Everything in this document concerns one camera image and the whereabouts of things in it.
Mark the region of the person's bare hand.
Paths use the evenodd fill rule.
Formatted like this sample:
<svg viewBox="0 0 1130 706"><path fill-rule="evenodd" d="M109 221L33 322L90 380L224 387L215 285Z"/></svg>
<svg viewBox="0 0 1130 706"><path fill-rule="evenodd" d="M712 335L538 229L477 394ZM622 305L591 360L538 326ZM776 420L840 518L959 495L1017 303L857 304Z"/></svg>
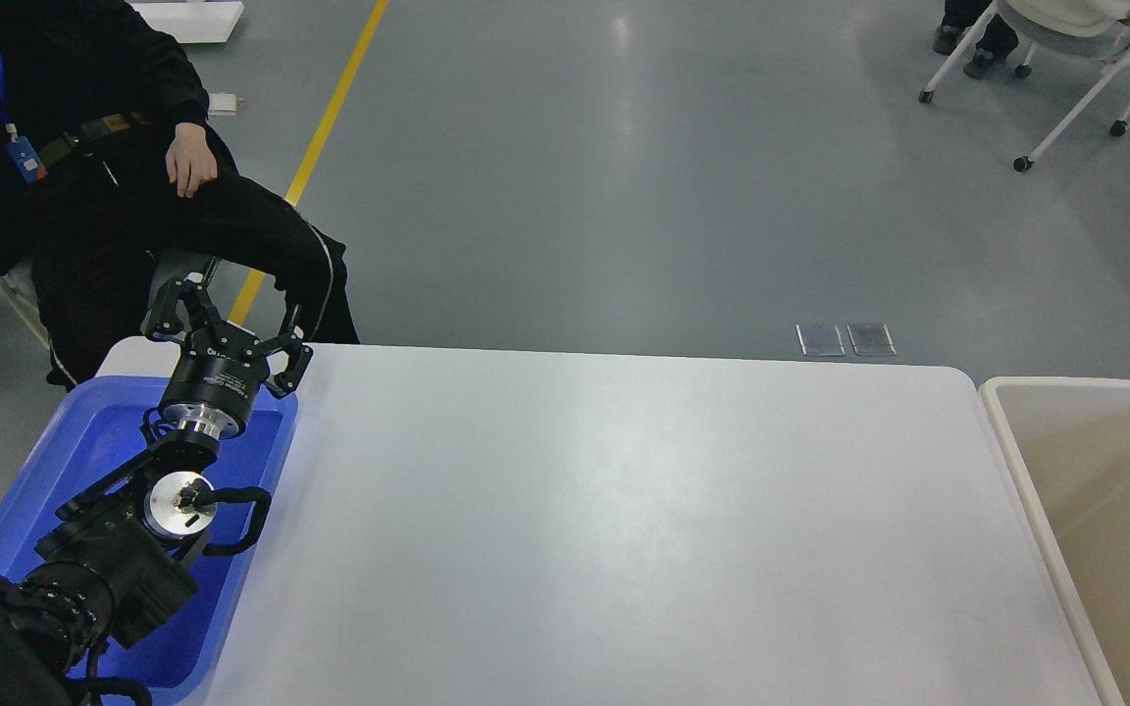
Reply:
<svg viewBox="0 0 1130 706"><path fill-rule="evenodd" d="M202 125L174 128L174 139L166 152L166 169L179 198L193 198L198 189L219 178L216 156Z"/></svg>

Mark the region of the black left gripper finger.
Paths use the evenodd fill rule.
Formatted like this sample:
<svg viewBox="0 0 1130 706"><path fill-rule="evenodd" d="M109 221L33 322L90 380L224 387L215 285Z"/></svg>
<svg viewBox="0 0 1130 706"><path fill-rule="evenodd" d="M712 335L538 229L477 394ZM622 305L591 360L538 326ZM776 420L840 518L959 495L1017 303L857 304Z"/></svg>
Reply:
<svg viewBox="0 0 1130 706"><path fill-rule="evenodd" d="M247 361L251 365L259 363L266 365L266 375L261 383L269 390L271 396L286 398L295 393L314 356L313 348L302 340L301 314L299 304L287 305L278 334L268 339L252 338L252 343L247 347ZM285 354L285 366L273 373L269 359L278 354Z"/></svg>
<svg viewBox="0 0 1130 706"><path fill-rule="evenodd" d="M202 278L169 278L163 282L145 317L142 334L176 345L215 343L216 310Z"/></svg>

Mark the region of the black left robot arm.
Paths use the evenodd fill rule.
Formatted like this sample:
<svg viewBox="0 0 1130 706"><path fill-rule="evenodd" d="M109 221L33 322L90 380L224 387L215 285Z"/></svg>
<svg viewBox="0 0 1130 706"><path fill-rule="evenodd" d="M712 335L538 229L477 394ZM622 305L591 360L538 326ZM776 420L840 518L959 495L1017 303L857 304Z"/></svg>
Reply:
<svg viewBox="0 0 1130 706"><path fill-rule="evenodd" d="M142 682L99 676L111 642L134 646L179 613L200 585L201 557L257 544L271 509L259 486L217 487L205 476L225 439L246 432L257 393L296 392L313 349L288 305L261 338L224 319L202 278L171 278L144 323L180 357L160 402L144 412L142 451L56 509L37 540L40 566L0 576L0 705L153 703Z"/></svg>

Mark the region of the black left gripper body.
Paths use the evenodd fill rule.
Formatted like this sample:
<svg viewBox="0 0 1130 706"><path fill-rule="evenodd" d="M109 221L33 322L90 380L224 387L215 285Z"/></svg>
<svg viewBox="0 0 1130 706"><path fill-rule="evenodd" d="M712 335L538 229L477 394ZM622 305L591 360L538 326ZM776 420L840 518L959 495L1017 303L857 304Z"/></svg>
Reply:
<svg viewBox="0 0 1130 706"><path fill-rule="evenodd" d="M219 439L243 434L269 374L264 354L255 350L260 341L245 328L205 328L186 335L160 399L162 420Z"/></svg>

